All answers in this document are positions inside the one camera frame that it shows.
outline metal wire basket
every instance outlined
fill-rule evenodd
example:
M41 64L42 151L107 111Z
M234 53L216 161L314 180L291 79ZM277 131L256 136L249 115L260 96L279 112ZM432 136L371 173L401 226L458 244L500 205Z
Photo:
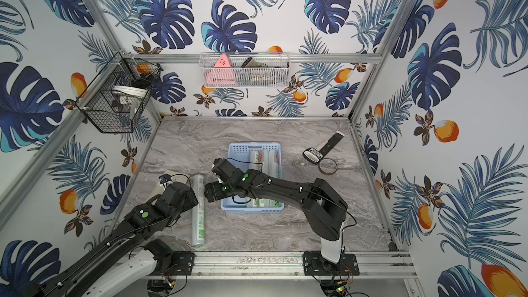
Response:
M230 67L215 67L222 54L227 54ZM204 76L203 85L212 89L283 89L289 82L290 54L202 53L200 68Z
M101 133L132 133L149 102L152 83L160 78L162 69L159 64L123 57L111 69L88 104L80 108L77 100L76 106Z

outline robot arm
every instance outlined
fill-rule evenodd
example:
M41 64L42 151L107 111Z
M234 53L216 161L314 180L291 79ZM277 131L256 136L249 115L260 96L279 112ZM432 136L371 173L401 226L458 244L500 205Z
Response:
M82 296L122 256L146 241L155 232L163 230L172 221L178 220L181 213L197 204L196 195L190 187L180 182L169 184L162 195L157 195L147 203L136 206L105 240L74 265L43 284L31 284L24 288L19 297ZM162 266L160 260L169 262L171 260L171 255L167 252L168 247L160 241L155 240L147 244L145 249L143 259L147 263L139 264L137 267L144 266L148 273L140 273L140 277L152 272L156 261L159 267ZM109 287L116 286L116 279L117 276L110 278L114 284L110 284ZM124 279L135 280L133 276Z
M267 198L289 204L304 212L310 227L321 237L323 258L337 264L341 255L341 233L347 203L322 179L312 183L292 182L270 177L257 170L242 172L226 159L214 161L213 173L221 182L208 183L209 202L239 196Z

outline tape roll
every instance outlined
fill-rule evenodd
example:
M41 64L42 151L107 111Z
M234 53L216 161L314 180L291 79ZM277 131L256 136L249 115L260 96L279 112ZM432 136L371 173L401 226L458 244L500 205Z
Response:
M323 175L333 175L337 172L337 163L330 158L323 158L317 165Z

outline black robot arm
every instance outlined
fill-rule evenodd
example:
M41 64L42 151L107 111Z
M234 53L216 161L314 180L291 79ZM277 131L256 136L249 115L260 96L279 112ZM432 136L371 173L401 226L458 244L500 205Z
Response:
M106 239L74 265L43 284L30 284L18 296L82 296L122 256L197 204L196 195L189 186L180 182L168 184L162 195L136 206Z
M242 172L226 159L214 162L212 171L222 182L205 185L209 202L232 196L277 200L302 210L310 227L322 239L340 240L347 203L325 180L293 182L252 169Z

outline black wire basket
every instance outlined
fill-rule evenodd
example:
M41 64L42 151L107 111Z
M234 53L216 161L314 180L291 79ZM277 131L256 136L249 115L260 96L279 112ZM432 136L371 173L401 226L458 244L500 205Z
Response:
M162 68L159 64L122 56L113 65L108 79L86 106L79 107L79 99L76 106L101 133L133 133L149 102L152 84L160 78Z

